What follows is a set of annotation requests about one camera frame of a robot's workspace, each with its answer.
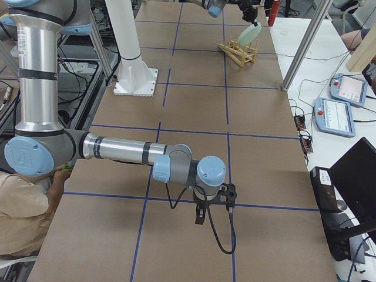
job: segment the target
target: blue grid line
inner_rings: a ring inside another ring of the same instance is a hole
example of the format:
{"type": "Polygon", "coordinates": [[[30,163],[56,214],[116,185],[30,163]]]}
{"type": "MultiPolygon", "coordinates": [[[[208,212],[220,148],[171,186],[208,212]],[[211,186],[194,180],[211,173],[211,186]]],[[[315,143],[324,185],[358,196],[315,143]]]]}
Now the blue grid line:
{"type": "MultiPolygon", "coordinates": [[[[91,196],[91,197],[104,197],[104,198],[121,198],[121,199],[130,199],[130,200],[150,200],[156,202],[168,202],[167,198],[159,197],[142,197],[142,196],[125,196],[117,194],[100,194],[100,193],[89,193],[89,192],[64,192],[64,195],[76,195],[76,196],[91,196]]],[[[192,200],[180,199],[182,203],[194,204],[192,200]]],[[[272,210],[297,210],[297,211],[307,211],[307,212],[319,212],[319,209],[311,209],[305,207],[284,207],[284,206],[268,206],[262,204],[235,204],[236,207],[251,207],[255,209],[272,209],[272,210]]]]}
{"type": "Polygon", "coordinates": [[[266,89],[266,90],[278,90],[276,87],[259,87],[259,86],[227,86],[228,88],[243,88],[243,89],[266,89]]]}
{"type": "Polygon", "coordinates": [[[162,131],[162,132],[209,134],[209,135],[226,135],[226,133],[220,133],[220,132],[190,131],[190,130],[177,130],[177,129],[161,129],[160,131],[162,131]]]}
{"type": "Polygon", "coordinates": [[[167,90],[169,88],[169,82],[170,82],[170,74],[171,74],[171,68],[169,68],[169,75],[167,76],[167,82],[166,82],[166,89],[164,90],[164,98],[163,98],[163,107],[165,106],[166,97],[167,97],[167,90]]]}
{"type": "Polygon", "coordinates": [[[172,48],[166,48],[166,47],[140,47],[140,49],[161,49],[161,50],[172,50],[172,48]]]}
{"type": "MultiPolygon", "coordinates": [[[[205,50],[205,49],[183,49],[183,48],[167,48],[167,47],[140,47],[140,49],[161,49],[161,50],[176,50],[176,51],[193,51],[193,52],[217,52],[222,53],[221,50],[205,50]]],[[[259,52],[258,55],[276,55],[277,53],[259,52]]]]}
{"type": "Polygon", "coordinates": [[[250,136],[250,137],[257,137],[257,138],[300,140],[299,137],[268,136],[268,135],[254,135],[254,134],[236,134],[236,133],[230,133],[230,135],[232,135],[232,136],[250,136]]]}
{"type": "Polygon", "coordinates": [[[220,53],[222,51],[219,50],[200,50],[200,49],[180,49],[180,48],[175,48],[176,51],[194,51],[194,52],[215,52],[215,53],[220,53]]]}
{"type": "Polygon", "coordinates": [[[221,87],[221,88],[224,87],[224,85],[207,85],[207,84],[191,84],[191,83],[176,83],[176,82],[170,82],[170,85],[202,86],[202,87],[221,87]]]}
{"type": "Polygon", "coordinates": [[[237,207],[254,207],[258,209],[272,209],[272,210],[299,210],[307,212],[319,212],[319,209],[309,209],[305,207],[281,207],[281,206],[265,206],[262,204],[235,204],[237,207]]]}
{"type": "MultiPolygon", "coordinates": [[[[156,143],[158,143],[158,139],[159,139],[160,125],[161,125],[161,123],[159,123],[159,125],[158,125],[158,132],[157,132],[157,137],[156,137],[156,140],[155,140],[156,143]]],[[[146,206],[147,206],[147,200],[148,200],[148,197],[149,197],[150,180],[152,178],[152,171],[153,171],[153,168],[151,167],[150,173],[149,173],[149,180],[147,181],[147,189],[146,189],[145,200],[144,200],[143,209],[142,209],[141,222],[140,222],[140,227],[139,227],[139,234],[138,234],[138,237],[137,237],[137,243],[136,243],[136,249],[135,249],[135,256],[133,257],[132,272],[130,273],[130,279],[129,279],[130,282],[133,282],[133,278],[135,276],[137,255],[138,255],[138,252],[139,252],[139,246],[140,246],[141,235],[142,235],[142,227],[143,227],[143,222],[144,222],[145,214],[146,214],[146,206]]]]}
{"type": "Polygon", "coordinates": [[[118,125],[92,125],[94,127],[109,127],[109,128],[122,128],[122,129],[138,129],[138,130],[151,130],[151,131],[158,131],[155,128],[147,128],[147,127],[133,127],[133,126],[118,126],[118,125]]]}
{"type": "Polygon", "coordinates": [[[87,193],[87,192],[64,192],[64,195],[122,198],[122,199],[132,199],[132,200],[144,200],[145,199],[145,197],[140,197],[140,196],[125,196],[125,195],[116,195],[116,194],[100,194],[100,193],[87,193]]]}
{"type": "MultiPolygon", "coordinates": [[[[222,12],[222,29],[223,29],[223,44],[225,44],[225,32],[224,32],[224,10],[222,12]]],[[[224,62],[224,85],[225,85],[225,92],[226,92],[226,122],[227,125],[230,124],[229,118],[229,96],[227,93],[227,68],[226,68],[226,53],[223,52],[223,62],[224,62]]],[[[230,154],[230,135],[227,132],[227,160],[228,160],[228,167],[229,167],[229,182],[232,183],[231,177],[231,154],[230,154]]],[[[234,244],[234,234],[231,231],[231,246],[234,244]]],[[[235,253],[231,254],[231,266],[232,266],[232,276],[233,282],[236,282],[236,264],[235,264],[235,253]]]]}
{"type": "MultiPolygon", "coordinates": [[[[177,83],[177,82],[169,82],[169,85],[198,86],[198,87],[220,87],[220,88],[226,87],[225,85],[207,85],[207,84],[191,84],[191,83],[177,83]]],[[[278,90],[278,88],[259,87],[259,86],[229,86],[229,85],[227,85],[227,88],[278,90]]]]}
{"type": "Polygon", "coordinates": [[[176,41],[177,41],[177,33],[179,31],[179,24],[180,24],[180,18],[182,17],[182,11],[183,11],[183,4],[181,5],[180,7],[180,13],[179,13],[179,20],[177,22],[177,27],[176,27],[176,34],[175,34],[175,41],[174,41],[174,47],[172,49],[172,57],[174,57],[174,53],[175,53],[175,46],[176,46],[176,41]]]}
{"type": "Polygon", "coordinates": [[[131,127],[131,126],[120,126],[120,125],[92,125],[94,127],[110,127],[110,128],[120,128],[120,129],[136,129],[136,130],[151,130],[160,132],[178,132],[178,133],[195,133],[195,134],[208,134],[208,135],[229,135],[229,136],[240,136],[240,137],[256,137],[256,138],[272,138],[272,139],[290,139],[290,140],[300,140],[299,137],[285,137],[285,136],[267,136],[267,135],[254,135],[254,134],[242,134],[242,133],[222,133],[222,132],[205,132],[205,131],[191,131],[191,130],[179,130],[179,129],[155,129],[155,128],[143,128],[143,127],[131,127]]]}
{"type": "MultiPolygon", "coordinates": [[[[228,26],[245,26],[245,27],[248,27],[249,25],[246,25],[246,24],[244,24],[244,25],[236,25],[236,24],[230,24],[230,23],[225,23],[225,24],[223,24],[223,23],[198,23],[198,22],[180,22],[180,20],[179,20],[179,22],[169,22],[169,21],[146,21],[146,20],[142,20],[142,19],[138,19],[138,20],[135,20],[135,22],[150,22],[150,23],[154,23],[154,24],[159,24],[159,23],[166,23],[166,24],[184,24],[184,25],[219,25],[219,26],[222,26],[222,25],[228,25],[228,26]]],[[[263,28],[268,28],[269,26],[267,26],[267,25],[261,25],[261,27],[263,27],[263,28]]]]}
{"type": "MultiPolygon", "coordinates": [[[[165,199],[165,198],[158,198],[158,197],[148,197],[147,198],[148,200],[151,200],[151,201],[158,201],[158,202],[169,202],[170,200],[169,199],[165,199]]],[[[190,204],[195,204],[194,201],[192,200],[185,200],[185,199],[180,199],[179,200],[179,203],[190,203],[190,204]]]]}
{"type": "MultiPolygon", "coordinates": [[[[223,31],[223,43],[224,43],[224,11],[222,12],[222,31],[223,31]]],[[[226,53],[223,52],[223,66],[224,66],[224,94],[226,98],[226,124],[230,124],[229,118],[229,96],[227,94],[227,68],[226,68],[226,53]]]]}
{"type": "MultiPolygon", "coordinates": [[[[230,134],[227,132],[227,158],[229,162],[229,182],[232,183],[232,176],[231,176],[231,149],[230,149],[230,134]]],[[[231,246],[234,243],[234,235],[231,232],[231,246]]],[[[236,264],[235,264],[235,254],[232,255],[232,266],[233,266],[233,282],[236,282],[236,264]]]]}

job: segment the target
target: cardboard table surface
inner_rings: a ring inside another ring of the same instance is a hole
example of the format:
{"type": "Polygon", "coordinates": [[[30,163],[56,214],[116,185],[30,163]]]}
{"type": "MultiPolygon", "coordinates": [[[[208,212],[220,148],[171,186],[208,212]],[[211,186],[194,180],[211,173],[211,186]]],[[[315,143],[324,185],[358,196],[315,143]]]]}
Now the cardboard table surface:
{"type": "MultiPolygon", "coordinates": [[[[91,131],[185,143],[195,159],[220,157],[237,187],[237,250],[223,254],[192,192],[170,210],[150,168],[77,162],[28,281],[336,281],[266,17],[254,64],[239,69],[217,49],[247,28],[235,5],[222,16],[188,3],[142,3],[143,60],[158,68],[152,98],[107,89],[91,131]]],[[[171,185],[176,199],[183,187],[171,185]]],[[[212,206],[230,249],[229,219],[212,206]]]]}

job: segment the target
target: white pillar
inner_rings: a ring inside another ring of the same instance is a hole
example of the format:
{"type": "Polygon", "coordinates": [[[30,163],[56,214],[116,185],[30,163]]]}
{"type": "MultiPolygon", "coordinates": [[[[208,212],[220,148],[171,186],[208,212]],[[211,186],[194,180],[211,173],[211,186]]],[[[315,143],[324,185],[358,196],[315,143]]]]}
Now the white pillar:
{"type": "Polygon", "coordinates": [[[122,57],[114,93],[153,96],[158,70],[142,61],[130,0],[106,0],[106,6],[122,57]]]}

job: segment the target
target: red object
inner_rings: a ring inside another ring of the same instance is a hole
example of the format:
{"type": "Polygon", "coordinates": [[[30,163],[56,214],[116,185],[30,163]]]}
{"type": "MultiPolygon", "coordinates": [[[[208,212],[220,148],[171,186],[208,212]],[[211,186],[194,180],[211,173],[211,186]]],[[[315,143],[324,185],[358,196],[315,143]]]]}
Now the red object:
{"type": "Polygon", "coordinates": [[[279,0],[274,0],[272,6],[271,6],[271,11],[269,14],[269,19],[268,19],[268,26],[273,26],[274,21],[276,20],[276,16],[278,14],[278,10],[280,9],[281,1],[279,0]]]}

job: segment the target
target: person's arm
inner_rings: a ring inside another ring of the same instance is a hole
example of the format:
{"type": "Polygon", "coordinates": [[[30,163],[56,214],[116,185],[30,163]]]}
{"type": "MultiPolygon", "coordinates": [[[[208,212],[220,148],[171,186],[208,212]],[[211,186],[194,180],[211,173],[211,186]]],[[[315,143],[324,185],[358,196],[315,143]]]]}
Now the person's arm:
{"type": "Polygon", "coordinates": [[[60,203],[60,199],[63,196],[64,182],[71,176],[71,173],[71,169],[59,170],[55,172],[51,187],[46,193],[48,199],[48,209],[45,212],[45,216],[49,216],[55,212],[60,203]]]}
{"type": "Polygon", "coordinates": [[[43,180],[43,179],[45,179],[47,177],[53,176],[53,174],[54,174],[54,170],[51,171],[50,173],[43,174],[43,175],[38,176],[38,177],[29,177],[29,176],[24,176],[24,175],[20,175],[20,174],[19,175],[22,178],[24,178],[24,179],[30,181],[31,183],[35,184],[35,183],[37,183],[37,182],[39,182],[39,181],[41,181],[41,180],[43,180]]]}

